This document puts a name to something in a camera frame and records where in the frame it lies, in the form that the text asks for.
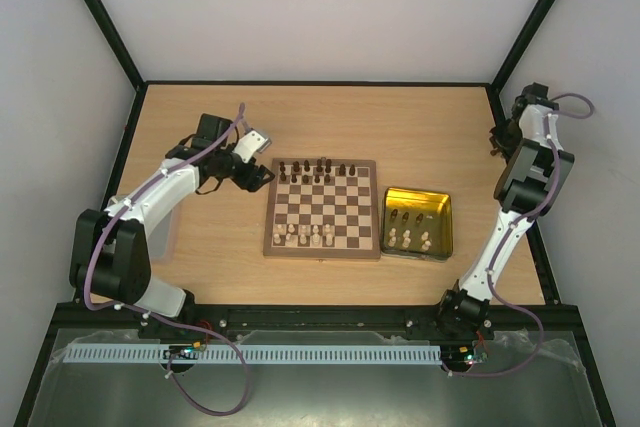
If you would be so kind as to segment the wooden chess board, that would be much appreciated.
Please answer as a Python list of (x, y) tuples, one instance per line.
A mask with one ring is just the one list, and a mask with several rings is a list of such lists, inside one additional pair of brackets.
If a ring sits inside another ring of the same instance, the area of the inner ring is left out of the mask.
[(276, 158), (263, 255), (379, 260), (377, 165), (373, 160)]

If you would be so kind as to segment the yellow tin tray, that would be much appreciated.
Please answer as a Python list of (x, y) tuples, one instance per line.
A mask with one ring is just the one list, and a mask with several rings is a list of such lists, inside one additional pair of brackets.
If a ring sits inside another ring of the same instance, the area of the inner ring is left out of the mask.
[(444, 262), (453, 254), (452, 198), (442, 192), (389, 187), (381, 214), (381, 252)]

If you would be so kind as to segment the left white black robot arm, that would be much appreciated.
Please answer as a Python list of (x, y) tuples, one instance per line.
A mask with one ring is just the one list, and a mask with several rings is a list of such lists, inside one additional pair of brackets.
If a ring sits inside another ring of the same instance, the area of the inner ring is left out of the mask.
[(149, 237), (209, 179), (231, 180), (247, 192), (271, 182), (274, 173), (256, 162), (270, 144), (242, 112), (233, 120), (204, 114), (139, 187), (103, 210), (85, 210), (76, 221), (69, 274), (85, 306), (177, 318), (188, 293), (153, 275)]

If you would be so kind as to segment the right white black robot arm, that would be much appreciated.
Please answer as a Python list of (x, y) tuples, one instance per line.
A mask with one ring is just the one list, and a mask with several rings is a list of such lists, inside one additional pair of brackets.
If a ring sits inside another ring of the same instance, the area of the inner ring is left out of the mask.
[(438, 305), (436, 326), (447, 338), (484, 326), (496, 284), (515, 247), (549, 212), (574, 166), (575, 156), (559, 140), (557, 123), (563, 113), (548, 92), (543, 84), (525, 86), (514, 101), (511, 118), (491, 131), (494, 149), (508, 157), (494, 191), (499, 210), (482, 251)]

